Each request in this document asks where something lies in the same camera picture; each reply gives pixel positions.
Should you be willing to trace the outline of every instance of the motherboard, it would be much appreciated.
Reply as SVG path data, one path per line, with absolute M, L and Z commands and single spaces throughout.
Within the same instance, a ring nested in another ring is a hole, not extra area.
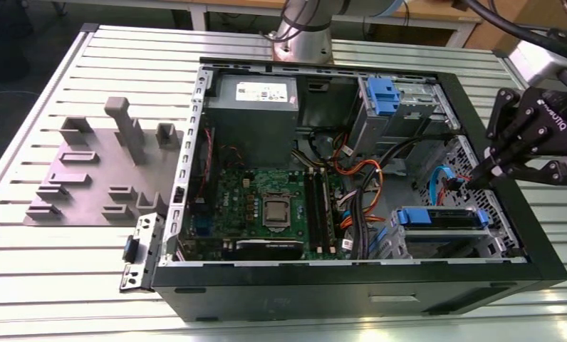
M 324 170 L 221 170 L 213 211 L 193 213 L 186 258 L 344 258 L 332 208 L 340 186 Z

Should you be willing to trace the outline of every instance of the ram slot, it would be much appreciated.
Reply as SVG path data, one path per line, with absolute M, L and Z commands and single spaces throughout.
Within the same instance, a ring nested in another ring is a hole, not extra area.
M 332 218 L 332 200 L 329 193 L 329 180 L 328 180 L 328 173 L 325 170 L 321 171 L 322 175 L 322 201 L 325 203 L 325 218 L 326 218 L 326 231 L 328 231 L 328 250 L 329 253 L 336 253 L 336 248 L 333 247 L 333 218 Z
M 322 176 L 317 173 L 313 176 L 317 229 L 321 240 L 321 250 L 324 253 L 329 253 L 328 204 L 325 202 L 326 193 L 324 192 L 322 184 Z
M 313 174 L 308 172 L 304 175 L 304 201 L 306 213 L 306 226 L 309 227 L 309 249 L 314 251 L 320 245 L 320 235 L 316 223 L 316 205 L 314 205 L 314 186 Z

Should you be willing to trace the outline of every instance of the aluminum extrusion table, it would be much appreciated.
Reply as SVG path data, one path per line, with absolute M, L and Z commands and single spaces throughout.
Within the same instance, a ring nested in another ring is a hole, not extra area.
M 0 160 L 0 337 L 567 341 L 567 282 L 457 317 L 184 323 L 158 295 L 117 292 L 130 227 L 21 225 L 62 141 L 65 116 L 113 127 L 102 104 L 108 96 L 124 96 L 142 128 L 156 122 L 184 127 L 200 56 L 268 59 L 270 48 L 258 36 L 234 33 L 101 26 L 77 35 Z M 486 51 L 334 41 L 333 58 L 344 65 L 456 73 L 484 120 L 497 88 L 521 87 L 505 61 Z M 521 182 L 521 189 L 567 265 L 567 188 Z

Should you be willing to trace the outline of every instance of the cpu socket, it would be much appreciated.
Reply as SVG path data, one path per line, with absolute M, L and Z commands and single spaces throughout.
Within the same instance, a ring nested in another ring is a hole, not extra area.
M 289 220 L 289 198 L 262 197 L 262 225 L 278 233 L 289 227 Z

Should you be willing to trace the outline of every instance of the table leg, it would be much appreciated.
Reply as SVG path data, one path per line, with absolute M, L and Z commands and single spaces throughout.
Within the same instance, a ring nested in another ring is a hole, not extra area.
M 52 1 L 52 5 L 53 5 L 53 10 L 57 16 L 65 16 L 65 14 L 68 14 L 68 11 L 65 10 L 64 2 Z
M 469 36 L 472 35 L 473 28 L 476 23 L 462 23 L 458 25 L 458 28 L 452 33 L 448 43 L 445 43 L 446 48 L 461 48 L 465 45 Z
M 189 5 L 192 29 L 206 31 L 206 7 L 205 5 Z

